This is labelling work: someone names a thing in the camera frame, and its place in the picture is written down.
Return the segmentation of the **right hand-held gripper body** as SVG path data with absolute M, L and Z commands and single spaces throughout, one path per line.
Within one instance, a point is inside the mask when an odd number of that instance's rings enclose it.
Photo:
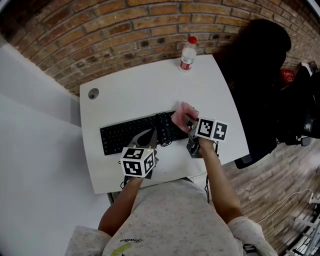
M 224 142 L 228 134 L 229 124 L 216 119 L 198 118 L 195 138 L 188 137 L 187 150 L 193 159 L 201 159 L 199 138 L 210 140 L 217 156 L 219 142 Z

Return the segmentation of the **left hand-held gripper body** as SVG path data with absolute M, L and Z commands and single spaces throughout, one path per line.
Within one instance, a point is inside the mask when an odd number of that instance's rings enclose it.
M 151 179 L 158 159 L 153 148 L 124 147 L 120 164 L 126 177 Z

